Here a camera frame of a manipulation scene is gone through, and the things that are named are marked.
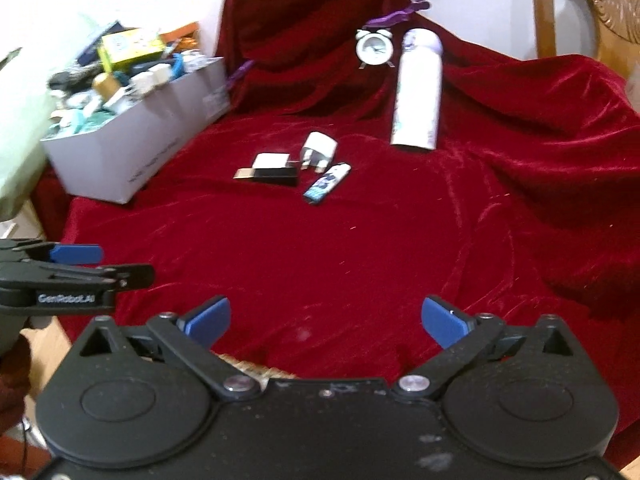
white storage box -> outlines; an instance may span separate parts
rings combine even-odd
[[[99,130],[41,142],[66,192],[124,204],[228,109],[220,57],[154,90]]]

clock face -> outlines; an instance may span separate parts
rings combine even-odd
[[[360,38],[356,46],[358,57],[368,65],[386,63],[391,59],[393,51],[389,38],[375,32]]]

light green fabric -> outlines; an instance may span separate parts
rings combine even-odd
[[[40,139],[55,110],[47,80],[74,60],[97,26],[64,12],[34,23],[38,34],[0,70],[0,221],[18,213],[44,167]]]

box of assorted items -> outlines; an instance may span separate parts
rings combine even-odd
[[[229,108],[222,58],[192,35],[111,23],[53,75],[58,98],[42,139],[72,195],[127,203],[181,147]]]

yellow box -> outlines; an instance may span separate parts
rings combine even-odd
[[[158,59],[163,51],[164,42],[155,32],[135,28],[103,36],[98,56],[105,72],[126,71],[134,63]]]

